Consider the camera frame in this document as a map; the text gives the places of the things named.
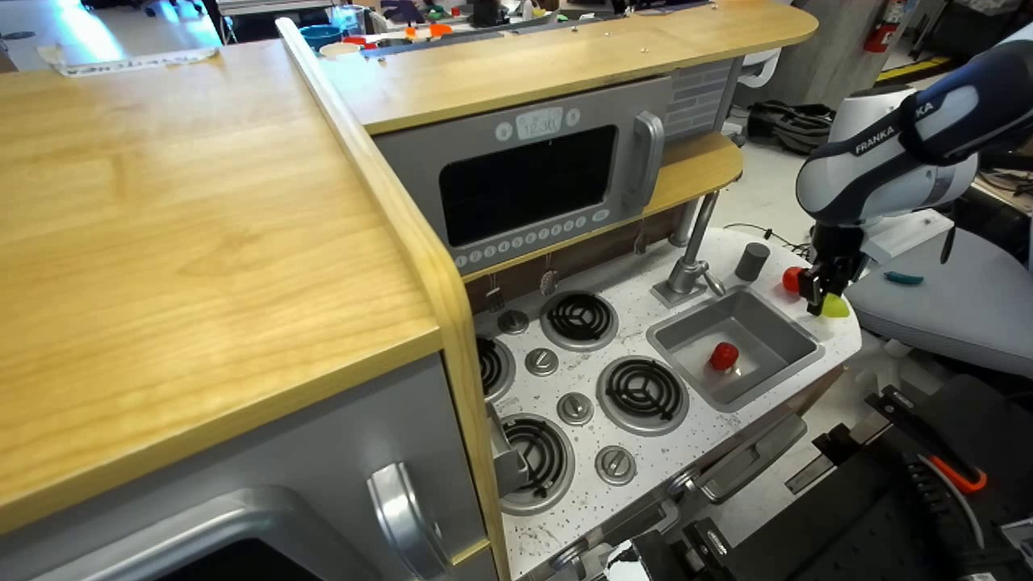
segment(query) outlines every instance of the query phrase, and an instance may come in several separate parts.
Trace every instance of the cabinet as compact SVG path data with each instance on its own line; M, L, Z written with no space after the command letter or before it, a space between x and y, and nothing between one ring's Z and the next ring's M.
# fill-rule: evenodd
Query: cabinet
M406 496L390 491L399 476L409 476ZM493 576L441 358L399 368L0 540L8 581L403 581L432 576L432 567L456 581Z

